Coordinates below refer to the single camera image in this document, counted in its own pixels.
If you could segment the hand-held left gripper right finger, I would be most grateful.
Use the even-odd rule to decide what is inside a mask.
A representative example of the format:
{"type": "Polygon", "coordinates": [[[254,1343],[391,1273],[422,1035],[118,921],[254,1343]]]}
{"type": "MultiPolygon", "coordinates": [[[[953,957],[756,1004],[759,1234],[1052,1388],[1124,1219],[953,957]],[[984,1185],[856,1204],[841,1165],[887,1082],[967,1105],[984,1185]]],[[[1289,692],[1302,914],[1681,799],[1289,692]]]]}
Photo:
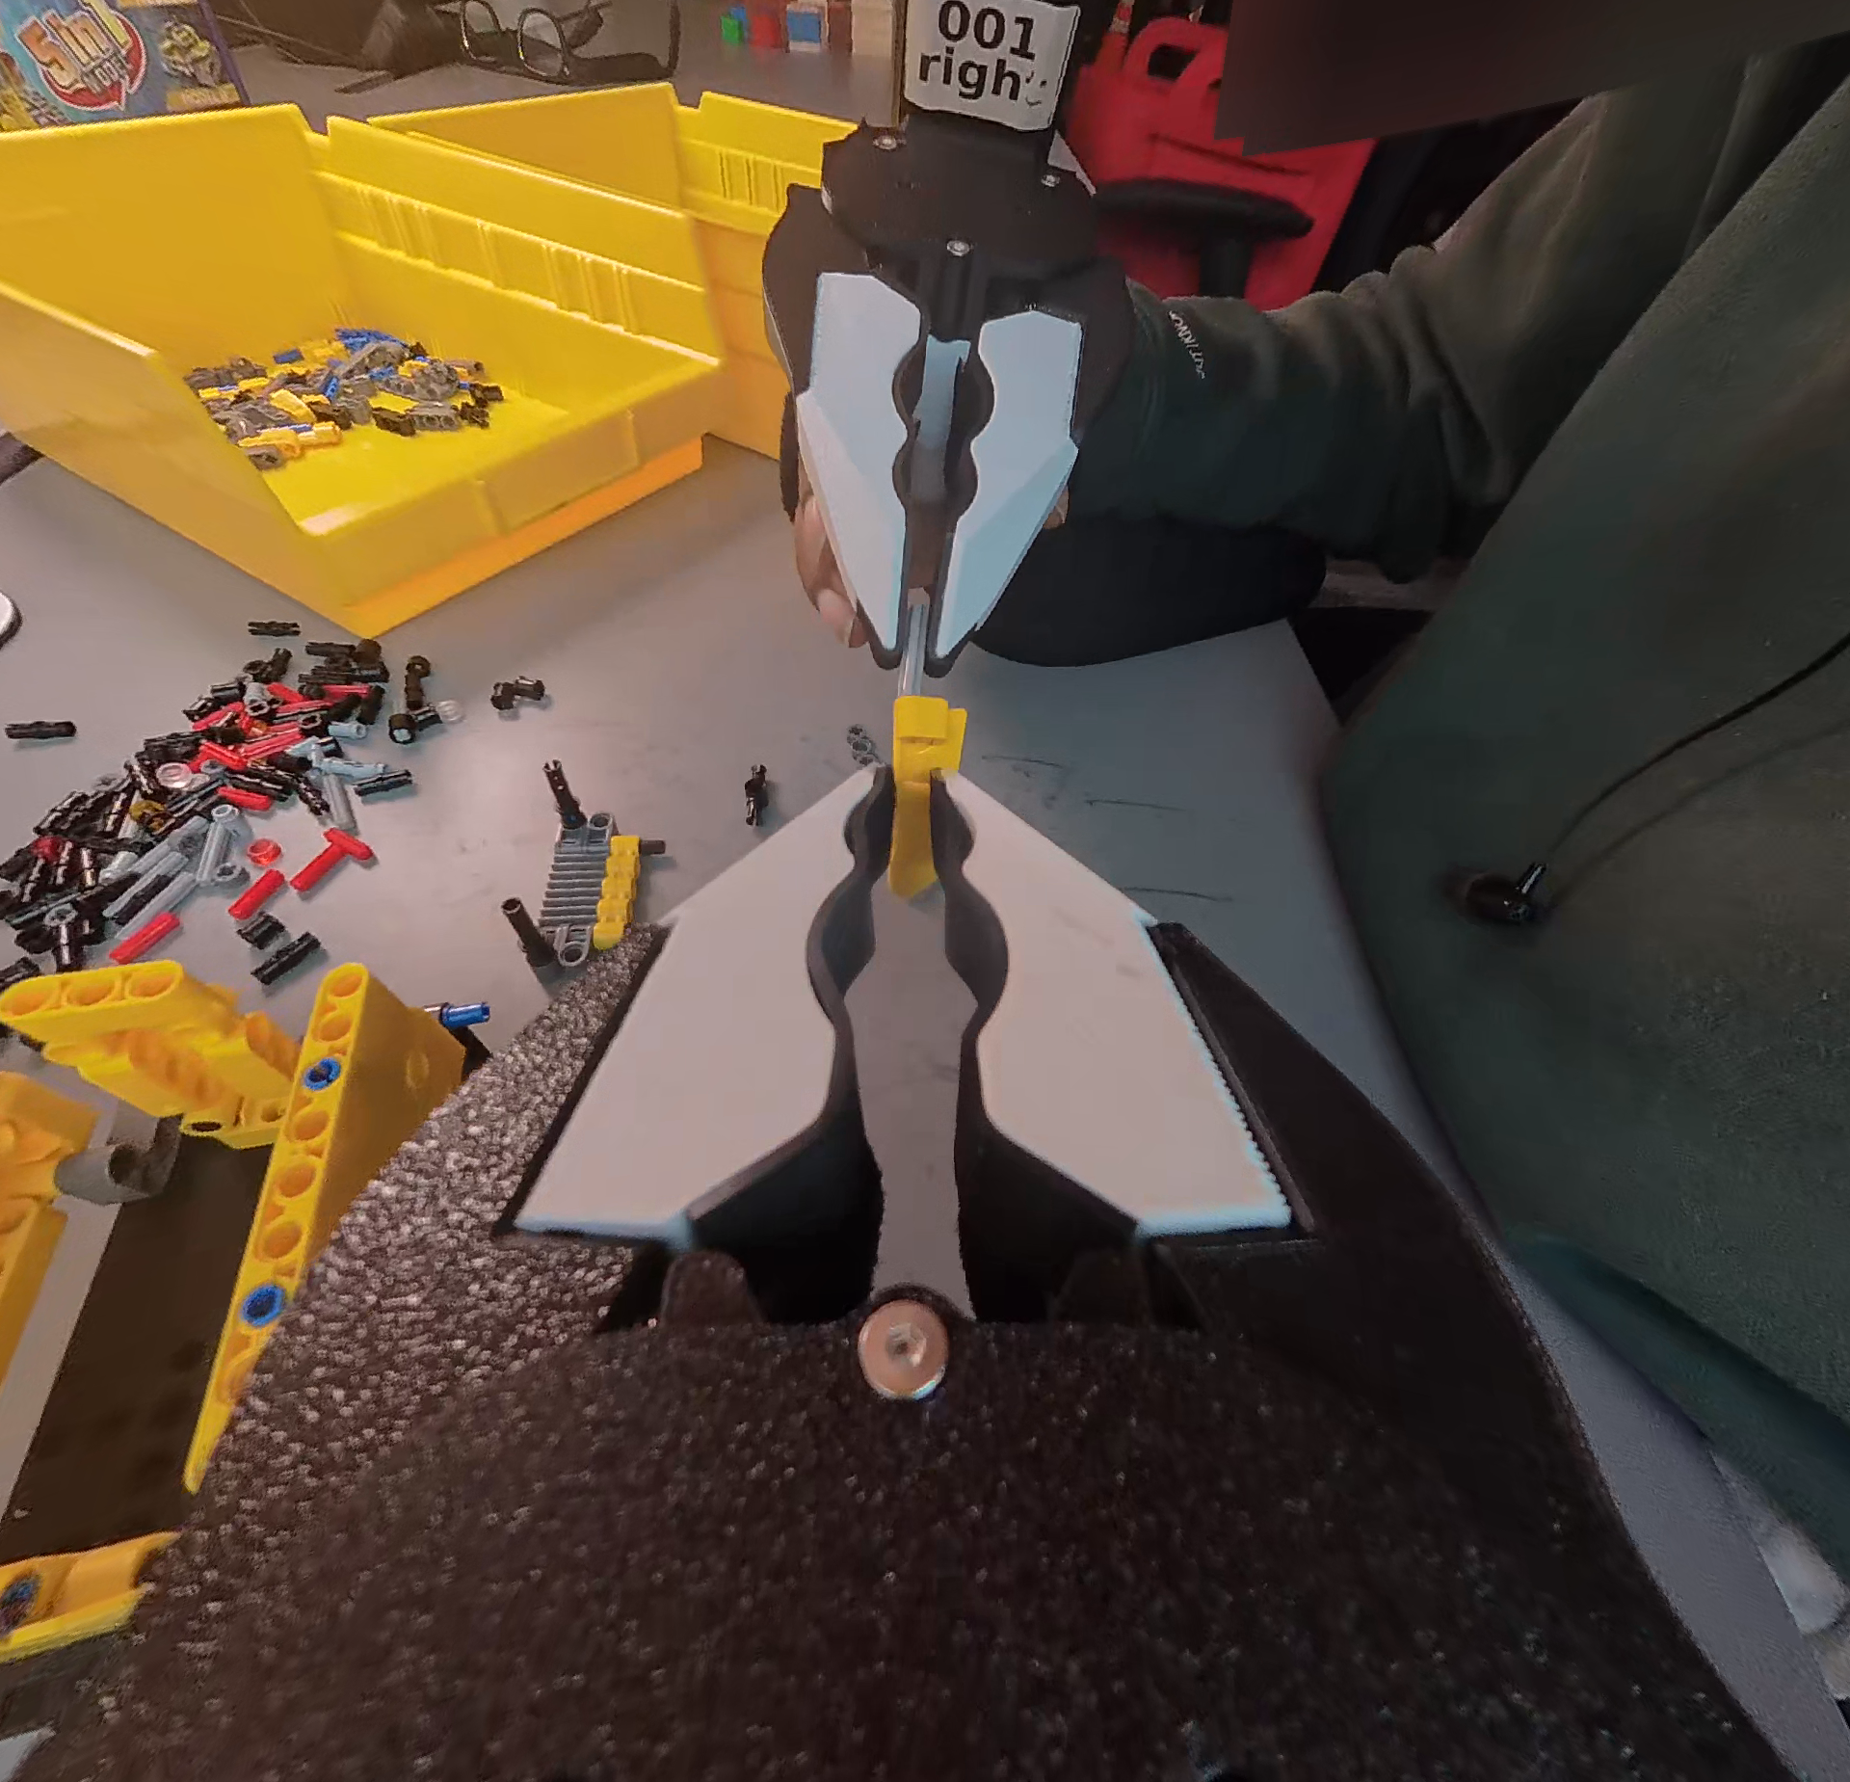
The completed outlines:
{"type": "Polygon", "coordinates": [[[935,859],[974,1001],[956,1127],[974,1314],[1041,1323],[1090,1258],[1289,1234],[1170,930],[962,775],[935,779],[935,859]]]}

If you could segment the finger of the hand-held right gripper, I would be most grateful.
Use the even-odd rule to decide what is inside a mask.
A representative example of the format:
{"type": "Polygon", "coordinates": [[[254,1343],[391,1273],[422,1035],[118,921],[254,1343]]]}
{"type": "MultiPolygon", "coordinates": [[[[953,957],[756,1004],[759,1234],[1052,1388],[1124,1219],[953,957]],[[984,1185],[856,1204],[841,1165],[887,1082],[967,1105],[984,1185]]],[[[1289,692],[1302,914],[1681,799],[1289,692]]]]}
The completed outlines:
{"type": "Polygon", "coordinates": [[[1076,470],[1080,326],[1013,313],[983,326],[958,390],[970,417],[947,462],[949,533],[928,632],[928,669],[947,673],[987,621],[1076,470]]]}
{"type": "Polygon", "coordinates": [[[816,497],[843,582],[887,665],[901,662],[911,424],[898,370],[922,343],[922,313],[878,277],[819,277],[812,379],[796,398],[800,476],[816,497]]]}

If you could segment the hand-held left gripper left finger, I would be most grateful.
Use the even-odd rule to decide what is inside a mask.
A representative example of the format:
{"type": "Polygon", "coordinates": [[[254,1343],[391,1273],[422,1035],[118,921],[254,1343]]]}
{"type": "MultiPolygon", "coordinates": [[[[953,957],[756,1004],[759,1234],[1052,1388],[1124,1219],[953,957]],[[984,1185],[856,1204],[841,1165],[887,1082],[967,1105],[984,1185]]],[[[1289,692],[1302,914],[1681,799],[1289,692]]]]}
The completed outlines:
{"type": "Polygon", "coordinates": [[[887,859],[889,770],[856,770],[669,910],[509,1226],[728,1257],[776,1323],[863,1306],[887,1193],[843,1001],[887,859]]]}

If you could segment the light grey lego pin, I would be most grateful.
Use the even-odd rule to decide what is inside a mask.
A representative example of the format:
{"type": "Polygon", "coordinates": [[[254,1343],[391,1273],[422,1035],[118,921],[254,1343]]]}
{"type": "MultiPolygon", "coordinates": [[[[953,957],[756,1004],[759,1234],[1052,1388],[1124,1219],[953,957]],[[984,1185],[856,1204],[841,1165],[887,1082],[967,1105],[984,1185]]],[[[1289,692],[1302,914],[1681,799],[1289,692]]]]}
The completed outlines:
{"type": "Polygon", "coordinates": [[[947,551],[947,448],[958,403],[958,379],[967,358],[963,341],[924,338],[922,381],[916,393],[916,430],[911,450],[908,497],[908,576],[898,692],[919,693],[928,675],[935,595],[947,551]]]}

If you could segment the yellow plastic bin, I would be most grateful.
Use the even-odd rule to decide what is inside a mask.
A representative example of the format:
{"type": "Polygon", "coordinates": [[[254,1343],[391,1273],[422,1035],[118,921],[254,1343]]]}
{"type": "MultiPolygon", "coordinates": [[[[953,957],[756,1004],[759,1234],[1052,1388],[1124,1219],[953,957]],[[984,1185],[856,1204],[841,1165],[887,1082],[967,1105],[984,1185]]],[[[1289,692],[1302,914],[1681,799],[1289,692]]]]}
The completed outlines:
{"type": "Polygon", "coordinates": [[[728,407],[694,223],[294,108],[2,137],[2,427],[379,635],[703,467],[728,407]],[[187,377],[340,327],[480,362],[489,427],[344,430],[279,471],[187,377]]]}
{"type": "Polygon", "coordinates": [[[786,377],[762,315],[762,247],[791,190],[819,186],[835,117],[705,93],[681,104],[672,83],[506,98],[371,121],[484,174],[486,223],[630,272],[584,313],[639,331],[643,279],[703,291],[698,354],[722,365],[709,434],[777,454],[786,377]]]}

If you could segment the yellow black lego model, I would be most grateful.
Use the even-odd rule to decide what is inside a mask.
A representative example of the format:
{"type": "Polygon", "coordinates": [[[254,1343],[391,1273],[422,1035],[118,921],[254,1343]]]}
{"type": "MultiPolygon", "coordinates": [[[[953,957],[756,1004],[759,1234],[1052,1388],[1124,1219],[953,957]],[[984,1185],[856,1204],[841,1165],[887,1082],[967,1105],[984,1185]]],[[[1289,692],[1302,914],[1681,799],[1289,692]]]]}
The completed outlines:
{"type": "Polygon", "coordinates": [[[56,1197],[114,1203],[98,1282],[2,1496],[2,1664],[126,1626],[253,1373],[361,1191],[458,1087],[469,1045],[364,965],[292,1041],[177,961],[21,980],[2,1028],[153,1122],[146,1144],[2,1076],[2,1357],[45,1290],[56,1197]]]}

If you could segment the yellow lego bracket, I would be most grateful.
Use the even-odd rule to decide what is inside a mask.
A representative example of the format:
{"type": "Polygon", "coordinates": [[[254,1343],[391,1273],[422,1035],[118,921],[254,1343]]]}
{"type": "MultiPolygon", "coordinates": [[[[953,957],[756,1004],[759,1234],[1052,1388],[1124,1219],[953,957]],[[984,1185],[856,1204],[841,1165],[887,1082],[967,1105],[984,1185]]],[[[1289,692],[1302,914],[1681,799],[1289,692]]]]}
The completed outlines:
{"type": "Polygon", "coordinates": [[[916,898],[937,881],[932,795],[937,775],[962,770],[967,713],[928,693],[891,704],[891,843],[889,890],[916,898]]]}

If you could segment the heap of grey yellow lego parts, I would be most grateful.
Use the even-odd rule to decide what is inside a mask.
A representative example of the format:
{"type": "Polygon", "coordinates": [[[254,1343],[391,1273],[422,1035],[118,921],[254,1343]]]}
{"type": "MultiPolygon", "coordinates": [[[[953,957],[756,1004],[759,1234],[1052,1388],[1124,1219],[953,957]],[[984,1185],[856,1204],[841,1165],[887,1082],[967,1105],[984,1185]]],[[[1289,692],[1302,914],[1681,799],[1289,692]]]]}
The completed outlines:
{"type": "Polygon", "coordinates": [[[506,398],[480,362],[369,327],[335,327],[267,362],[197,365],[184,386],[261,476],[335,450],[357,430],[391,440],[489,430],[506,398]]]}

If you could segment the pile of small lego pins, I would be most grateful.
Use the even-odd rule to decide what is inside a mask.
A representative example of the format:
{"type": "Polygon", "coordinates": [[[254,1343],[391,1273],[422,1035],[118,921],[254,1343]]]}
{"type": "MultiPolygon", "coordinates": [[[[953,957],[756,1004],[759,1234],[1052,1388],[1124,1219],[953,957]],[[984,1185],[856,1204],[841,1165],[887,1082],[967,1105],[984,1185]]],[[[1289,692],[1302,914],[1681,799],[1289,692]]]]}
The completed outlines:
{"type": "Polygon", "coordinates": [[[419,755],[470,723],[435,665],[379,637],[248,619],[234,665],[150,716],[121,760],[61,789],[35,752],[79,748],[56,713],[2,713],[2,987],[226,947],[275,1001],[335,961],[321,898],[379,867],[419,755]]]}

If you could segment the grey yellow lego subassembly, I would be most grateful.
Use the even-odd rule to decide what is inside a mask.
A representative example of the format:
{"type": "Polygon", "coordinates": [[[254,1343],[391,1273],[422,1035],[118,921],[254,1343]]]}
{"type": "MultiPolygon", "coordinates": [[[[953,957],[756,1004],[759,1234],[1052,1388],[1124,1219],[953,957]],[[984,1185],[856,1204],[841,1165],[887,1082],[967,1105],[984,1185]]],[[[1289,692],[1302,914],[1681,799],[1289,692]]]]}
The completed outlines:
{"type": "Polygon", "coordinates": [[[543,763],[543,779],[559,831],[540,910],[530,914],[515,896],[501,902],[523,958],[540,976],[614,952],[634,925],[646,859],[666,852],[666,840],[619,831],[607,812],[588,813],[559,760],[543,763]]]}

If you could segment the person's right hand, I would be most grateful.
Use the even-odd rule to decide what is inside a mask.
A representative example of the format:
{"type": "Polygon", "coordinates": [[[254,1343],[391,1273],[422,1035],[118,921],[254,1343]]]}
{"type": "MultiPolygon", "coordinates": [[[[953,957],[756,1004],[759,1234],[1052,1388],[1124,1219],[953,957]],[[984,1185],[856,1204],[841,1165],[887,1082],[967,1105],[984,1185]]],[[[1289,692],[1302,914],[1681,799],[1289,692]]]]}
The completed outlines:
{"type": "Polygon", "coordinates": [[[846,591],[827,519],[804,476],[800,476],[800,505],[792,512],[792,559],[800,587],[829,635],[846,650],[863,650],[869,632],[846,591]]]}

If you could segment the red gaming chair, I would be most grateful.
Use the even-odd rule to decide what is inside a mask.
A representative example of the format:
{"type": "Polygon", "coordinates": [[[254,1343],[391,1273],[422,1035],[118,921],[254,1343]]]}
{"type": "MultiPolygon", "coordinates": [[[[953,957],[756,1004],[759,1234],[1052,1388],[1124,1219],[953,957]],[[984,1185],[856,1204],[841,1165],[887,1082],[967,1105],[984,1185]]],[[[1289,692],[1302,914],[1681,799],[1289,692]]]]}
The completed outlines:
{"type": "Polygon", "coordinates": [[[1281,309],[1319,282],[1376,142],[1245,153],[1215,131],[1225,30],[1159,6],[1112,0],[1070,97],[1100,247],[1154,296],[1281,309]]]}

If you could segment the black eyeglasses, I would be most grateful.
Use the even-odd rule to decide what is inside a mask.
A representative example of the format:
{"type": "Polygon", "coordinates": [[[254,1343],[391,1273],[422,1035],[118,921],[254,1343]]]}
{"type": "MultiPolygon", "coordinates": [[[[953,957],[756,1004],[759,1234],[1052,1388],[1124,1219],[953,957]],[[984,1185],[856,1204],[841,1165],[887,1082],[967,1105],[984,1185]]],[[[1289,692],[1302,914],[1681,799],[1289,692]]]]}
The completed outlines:
{"type": "Polygon", "coordinates": [[[603,44],[603,30],[607,4],[600,0],[570,11],[538,4],[498,10],[493,0],[457,6],[458,47],[478,68],[588,91],[657,83],[678,71],[681,11],[677,0],[666,0],[665,50],[617,50],[603,44]]]}

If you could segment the blue toy kit box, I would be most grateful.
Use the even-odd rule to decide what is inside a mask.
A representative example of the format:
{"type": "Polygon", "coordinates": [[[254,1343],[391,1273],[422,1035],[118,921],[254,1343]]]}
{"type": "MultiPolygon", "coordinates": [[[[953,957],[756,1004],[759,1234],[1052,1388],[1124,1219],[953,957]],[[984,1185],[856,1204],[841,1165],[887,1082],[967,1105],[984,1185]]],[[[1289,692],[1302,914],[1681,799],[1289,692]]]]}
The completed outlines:
{"type": "Polygon", "coordinates": [[[2,0],[2,128],[245,104],[203,0],[2,0]]]}

